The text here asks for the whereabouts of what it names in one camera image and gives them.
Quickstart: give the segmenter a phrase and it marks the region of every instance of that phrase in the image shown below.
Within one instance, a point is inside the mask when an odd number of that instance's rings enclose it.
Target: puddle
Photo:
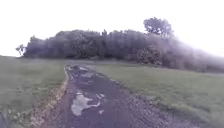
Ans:
[[[93,75],[94,75],[93,73],[88,72],[88,73],[82,74],[81,76],[82,76],[82,77],[88,77],[88,78],[90,78],[90,77],[92,77]]]
[[[87,71],[86,68],[83,68],[83,67],[79,67],[80,70],[84,70],[84,71]]]
[[[104,112],[104,110],[100,110],[100,111],[99,111],[99,114],[100,114],[100,115],[102,115],[102,114],[103,114],[103,112]]]
[[[100,104],[101,104],[100,100],[102,98],[104,98],[105,96],[103,94],[96,94],[96,96],[99,99],[99,101],[95,104],[89,104],[89,102],[94,101],[94,100],[84,96],[83,93],[78,92],[76,99],[73,100],[73,104],[71,105],[72,113],[76,116],[80,116],[80,115],[82,115],[82,111],[84,109],[100,106]]]

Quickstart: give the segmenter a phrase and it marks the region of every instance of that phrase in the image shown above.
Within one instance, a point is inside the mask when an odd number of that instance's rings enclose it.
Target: white sky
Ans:
[[[185,43],[224,56],[222,0],[0,0],[0,55],[30,37],[61,30],[144,31],[143,20],[166,18]]]

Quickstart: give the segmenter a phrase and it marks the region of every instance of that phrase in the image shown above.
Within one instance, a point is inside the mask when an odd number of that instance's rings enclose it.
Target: asphalt road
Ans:
[[[199,128],[160,111],[122,85],[85,67],[67,66],[66,93],[41,128]]]

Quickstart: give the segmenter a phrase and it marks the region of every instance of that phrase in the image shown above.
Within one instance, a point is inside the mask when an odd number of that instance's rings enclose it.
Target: dense foliage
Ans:
[[[173,36],[161,38],[161,35],[150,31],[148,34],[133,30],[109,33],[61,31],[45,40],[33,36],[25,48],[23,57],[120,59],[176,69],[224,71],[220,59],[195,50]]]

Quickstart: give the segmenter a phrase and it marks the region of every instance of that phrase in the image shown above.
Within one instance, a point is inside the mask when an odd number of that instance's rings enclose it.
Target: grass field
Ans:
[[[70,61],[86,65],[156,102],[224,127],[224,75],[152,68],[117,61]],[[28,126],[34,106],[45,104],[64,80],[65,61],[0,57],[0,112],[12,128]]]
[[[45,104],[64,77],[62,61],[0,56],[0,112],[12,128],[28,127],[34,106]]]
[[[76,61],[135,92],[158,97],[167,107],[200,117],[212,127],[224,127],[224,75],[151,68],[120,62]]]

